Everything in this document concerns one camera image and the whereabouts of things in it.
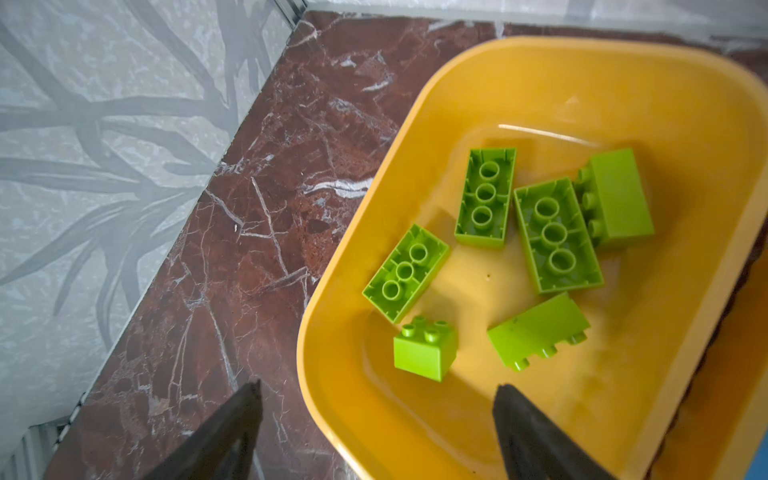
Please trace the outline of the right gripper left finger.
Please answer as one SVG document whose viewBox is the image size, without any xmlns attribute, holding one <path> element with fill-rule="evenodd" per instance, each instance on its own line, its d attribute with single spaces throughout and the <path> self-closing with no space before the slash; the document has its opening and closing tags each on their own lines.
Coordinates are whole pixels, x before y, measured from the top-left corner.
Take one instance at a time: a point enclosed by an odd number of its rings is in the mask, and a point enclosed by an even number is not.
<svg viewBox="0 0 768 480">
<path fill-rule="evenodd" d="M 246 479 L 262 419 L 261 382 L 249 382 L 145 477 Z"/>
</svg>

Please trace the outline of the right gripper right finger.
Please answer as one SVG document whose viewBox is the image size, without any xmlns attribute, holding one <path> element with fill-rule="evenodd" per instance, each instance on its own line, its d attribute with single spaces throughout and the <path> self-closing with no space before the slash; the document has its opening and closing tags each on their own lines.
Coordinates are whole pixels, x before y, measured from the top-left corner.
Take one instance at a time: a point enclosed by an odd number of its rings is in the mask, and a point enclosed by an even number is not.
<svg viewBox="0 0 768 480">
<path fill-rule="evenodd" d="M 492 414 L 510 479 L 613 477 L 515 386 L 498 387 Z"/>
</svg>

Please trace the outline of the small green lego brick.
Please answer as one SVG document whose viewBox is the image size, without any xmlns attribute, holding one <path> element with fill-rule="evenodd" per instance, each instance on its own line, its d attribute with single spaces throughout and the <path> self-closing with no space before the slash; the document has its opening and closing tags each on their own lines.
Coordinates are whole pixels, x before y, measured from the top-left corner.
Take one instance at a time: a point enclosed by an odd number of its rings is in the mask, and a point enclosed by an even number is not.
<svg viewBox="0 0 768 480">
<path fill-rule="evenodd" d="M 441 382 L 458 351 L 457 330 L 446 321 L 419 315 L 393 339 L 397 369 Z"/>
</svg>

